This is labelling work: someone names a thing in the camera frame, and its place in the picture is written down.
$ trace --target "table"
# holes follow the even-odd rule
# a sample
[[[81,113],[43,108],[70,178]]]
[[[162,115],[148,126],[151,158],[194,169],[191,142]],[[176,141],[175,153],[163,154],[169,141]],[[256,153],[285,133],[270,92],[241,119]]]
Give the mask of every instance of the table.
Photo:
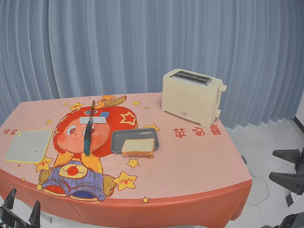
[[[16,188],[16,198],[30,206],[39,200],[42,211],[91,225],[225,227],[244,208],[252,184],[248,170],[219,119],[201,128],[162,112],[161,97],[104,95],[19,104],[0,127],[1,197]],[[79,117],[88,116],[92,100],[94,116],[109,116],[106,124],[95,124],[94,150],[87,157],[82,153],[86,125]],[[146,127],[157,130],[160,148],[153,155],[110,151],[113,131]],[[40,164],[4,160],[17,131],[47,128],[53,137]]]

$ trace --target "toaster slot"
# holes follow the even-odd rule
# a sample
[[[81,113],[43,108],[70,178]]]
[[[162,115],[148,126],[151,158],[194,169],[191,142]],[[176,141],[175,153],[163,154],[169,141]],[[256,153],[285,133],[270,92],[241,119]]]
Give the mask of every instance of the toaster slot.
[[[177,73],[173,74],[170,77],[177,79],[177,80],[184,81],[184,82],[188,82],[191,84],[201,85],[201,86],[207,86],[212,81],[212,78],[188,73],[185,71],[178,71]]]

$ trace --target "white floor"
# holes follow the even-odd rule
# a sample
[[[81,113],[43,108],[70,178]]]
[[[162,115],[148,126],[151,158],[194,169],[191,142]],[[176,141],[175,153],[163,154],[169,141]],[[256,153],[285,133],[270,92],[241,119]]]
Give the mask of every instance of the white floor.
[[[288,208],[285,197],[290,192],[268,178],[271,171],[295,173],[292,163],[272,156],[272,151],[276,149],[299,149],[301,151],[304,147],[304,133],[298,126],[292,120],[280,120],[276,123],[269,122],[267,125],[261,124],[258,127],[248,125],[246,128],[236,127],[233,130],[227,129],[227,131],[240,155],[245,156],[249,172],[259,179],[252,178],[253,183],[248,203],[246,203],[241,216],[235,221],[230,221],[226,228],[276,226],[287,215],[303,212],[304,196],[301,196]],[[21,201],[15,200],[13,212],[23,220],[28,221],[31,210]],[[81,224],[53,215],[50,217],[52,218],[51,224],[41,219],[43,228],[101,227]],[[203,228],[202,226],[176,227]]]

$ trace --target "white tape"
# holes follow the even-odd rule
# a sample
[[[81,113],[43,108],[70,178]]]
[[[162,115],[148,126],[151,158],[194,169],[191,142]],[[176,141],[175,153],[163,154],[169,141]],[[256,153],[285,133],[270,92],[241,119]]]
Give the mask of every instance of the white tape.
[[[90,117],[89,116],[81,116],[80,118],[79,118],[79,120],[80,120],[80,124],[87,124],[88,123],[88,121],[89,121],[89,119],[90,119]],[[105,118],[105,116],[93,116],[93,124],[94,123],[106,123],[107,122],[107,120],[106,120],[106,118]]]

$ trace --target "knife handle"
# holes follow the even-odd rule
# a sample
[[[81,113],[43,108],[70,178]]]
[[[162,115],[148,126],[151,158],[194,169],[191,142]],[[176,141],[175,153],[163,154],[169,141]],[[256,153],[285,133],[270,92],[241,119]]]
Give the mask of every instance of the knife handle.
[[[91,143],[91,131],[92,131],[92,126],[91,122],[88,121],[88,124],[85,128],[85,137],[84,137],[84,147],[83,147],[83,152],[85,153],[86,156],[89,156],[90,154],[90,143]]]

